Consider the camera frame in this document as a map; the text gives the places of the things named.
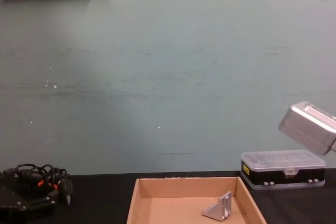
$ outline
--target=clear plastic lid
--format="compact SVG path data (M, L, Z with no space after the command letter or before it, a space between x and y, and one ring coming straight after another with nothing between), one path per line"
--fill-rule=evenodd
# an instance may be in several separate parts
M301 169L321 169L326 167L324 160L306 150L244 152L244 163L256 172L283 170L285 174L296 174Z

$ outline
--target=black cable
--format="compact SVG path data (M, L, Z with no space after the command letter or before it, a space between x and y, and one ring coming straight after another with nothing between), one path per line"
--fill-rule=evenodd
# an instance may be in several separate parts
M38 166L36 166L36 167L33 167L33 168L31 168L30 169L30 171L33 171L33 170L38 170L39 171L39 173L42 175L42 177L43 177L43 180L44 180L44 182L45 183L47 183L47 177L46 177L46 174L45 174L45 169L42 169L41 167L38 167Z
M38 167L37 165L34 165L34 164L21 164L21 165L16 166L16 169L19 169L19 168L25 167L25 166L30 166L30 167L33 167L33 168Z
M54 167L52 165L44 165L44 166L41 167L41 169L44 169L47 166L50 167L51 186L54 187L54 184L55 184L55 170L54 170Z

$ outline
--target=yellow label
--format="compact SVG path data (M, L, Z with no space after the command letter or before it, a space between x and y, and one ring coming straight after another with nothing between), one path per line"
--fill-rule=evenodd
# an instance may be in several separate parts
M247 173L247 175L250 175L250 170L248 169L248 167L245 164L243 165L243 169Z

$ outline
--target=metal bracket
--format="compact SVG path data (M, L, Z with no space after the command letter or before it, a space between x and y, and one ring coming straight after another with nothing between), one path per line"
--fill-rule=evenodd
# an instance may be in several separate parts
M204 210L202 214L215 220L223 221L231 214L232 193L228 191L218 199L218 203Z

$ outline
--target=wall stain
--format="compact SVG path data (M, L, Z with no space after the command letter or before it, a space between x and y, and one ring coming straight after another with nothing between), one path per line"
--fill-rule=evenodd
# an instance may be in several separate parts
M192 75L189 73L158 73L158 74L145 74L138 73L130 75L121 80L121 83L139 84L149 82L152 84L152 90L155 87L174 88L175 86L186 86L189 77Z
M137 53L146 56L152 55L150 52L144 52L143 50L137 50Z
M214 99L215 100L220 100L220 101L223 101L224 99L225 99L225 97L224 96L222 96L222 95L214 95Z
M266 55L282 55L294 49L293 47L281 46L280 44L276 46L266 46L262 50L266 50L264 54Z
M298 93L288 93L286 94L287 96L290 97L305 97L305 98L310 98L312 96L315 95L325 95L325 94L334 94L336 93L336 90L321 90L321 91L302 91L302 92L298 92Z
M94 83L74 83L59 86L56 83L47 82L20 82L16 85L4 85L0 83L0 91L5 93L15 93L15 97L24 100L50 101L62 100L69 102L92 102L92 103L110 103L149 101L160 102L174 100L175 94L153 94L151 90L146 92L130 92L114 89L96 89Z
M192 155L194 154L193 152L163 152L163 153L158 153L159 155Z

